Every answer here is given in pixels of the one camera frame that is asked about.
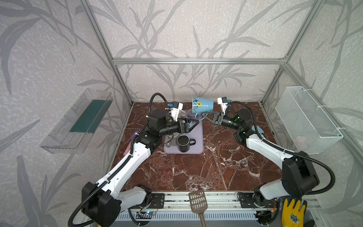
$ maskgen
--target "wire mesh basket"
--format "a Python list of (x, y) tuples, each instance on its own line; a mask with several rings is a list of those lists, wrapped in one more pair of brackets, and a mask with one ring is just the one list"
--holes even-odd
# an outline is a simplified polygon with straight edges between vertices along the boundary
[(343, 138), (340, 130), (302, 86), (286, 87), (275, 107), (296, 147), (319, 154)]

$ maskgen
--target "red marble surface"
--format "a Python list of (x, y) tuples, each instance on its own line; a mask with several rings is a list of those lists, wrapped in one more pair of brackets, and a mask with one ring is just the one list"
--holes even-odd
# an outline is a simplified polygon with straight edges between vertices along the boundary
[[(257, 102), (249, 102), (254, 111), (257, 125), (264, 130), (264, 136), (275, 142), (266, 118)], [(116, 154), (113, 166), (123, 157), (130, 142), (130, 135), (146, 123), (148, 103), (135, 103), (125, 133)], [(164, 109), (165, 103), (153, 103), (152, 110)], [(183, 109), (191, 108), (185, 103)], [(229, 116), (239, 110), (233, 105)], [(220, 106), (214, 105), (215, 111)], [(214, 126), (203, 121), (204, 152), (202, 154), (166, 154), (162, 146), (145, 160), (126, 182), (123, 190), (143, 184), (154, 191), (204, 190), (253, 190), (257, 186), (281, 178), (280, 169), (261, 154), (236, 142), (235, 130)]]

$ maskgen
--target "plastic spatula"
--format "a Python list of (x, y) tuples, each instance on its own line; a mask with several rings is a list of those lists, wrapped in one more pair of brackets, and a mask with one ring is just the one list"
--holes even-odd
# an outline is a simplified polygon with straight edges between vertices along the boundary
[(204, 211), (208, 208), (204, 190), (193, 191), (189, 193), (189, 201), (192, 212), (199, 215), (203, 227), (206, 227), (204, 220)]

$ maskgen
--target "wallpaper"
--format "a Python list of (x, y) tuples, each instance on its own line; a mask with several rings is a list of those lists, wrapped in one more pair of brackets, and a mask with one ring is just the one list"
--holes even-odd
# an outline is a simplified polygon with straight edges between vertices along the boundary
[[(326, 1), (317, 18), (303, 38), (290, 64), (311, 89), (330, 108), (354, 138), (363, 145), (362, 60), (363, 60), (363, 1)], [(288, 79), (281, 77), (277, 86)], [(269, 97), (265, 106), (281, 95)], [(274, 110), (270, 118), (274, 119)], [(284, 126), (274, 123), (279, 131)], [(291, 138), (278, 134), (284, 146)], [(335, 173), (335, 186), (316, 195), (330, 226), (357, 227), (363, 223), (363, 167), (354, 160), (342, 141), (313, 158), (327, 164)], [(327, 171), (316, 168), (319, 188), (329, 183)]]
[(284, 57), (313, 0), (90, 0), (115, 57)]
[[(0, 1), (0, 226), (66, 226), (109, 166), (130, 105), (78, 1)], [(42, 140), (86, 88), (114, 101), (83, 154)]]
[(168, 101), (193, 97), (260, 101), (278, 65), (124, 65), (119, 67), (134, 101), (162, 93)]
[[(313, 1), (90, 0), (113, 58), (282, 58)], [(260, 101), (277, 65), (119, 65), (135, 101)]]

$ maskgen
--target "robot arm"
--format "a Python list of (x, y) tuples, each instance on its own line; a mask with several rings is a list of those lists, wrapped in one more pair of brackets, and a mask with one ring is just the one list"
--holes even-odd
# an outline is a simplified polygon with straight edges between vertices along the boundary
[[(149, 117), (143, 132), (132, 140), (132, 149), (96, 184), (88, 182), (82, 189), (82, 201), (86, 201), (82, 212), (102, 227), (110, 226), (121, 211), (134, 205), (146, 206), (150, 203), (151, 189), (136, 186), (120, 193), (126, 181), (162, 143), (162, 136), (175, 132), (188, 133), (198, 120), (180, 118), (173, 121), (164, 111), (156, 110)], [(74, 226), (71, 216), (69, 226)]]
[(252, 116), (249, 110), (241, 109), (233, 117), (228, 116), (231, 103), (224, 103), (226, 97), (218, 98), (218, 104), (222, 103), (222, 112), (205, 112), (202, 115), (214, 125), (236, 129), (233, 134), (236, 141), (251, 150), (254, 150), (282, 169), (282, 178), (266, 183), (255, 189), (255, 202), (260, 203), (282, 196), (300, 198), (310, 192), (319, 184), (319, 178), (312, 162), (303, 157), (309, 157), (304, 152), (296, 153), (286, 150), (271, 142), (266, 143), (262, 135), (250, 128)]

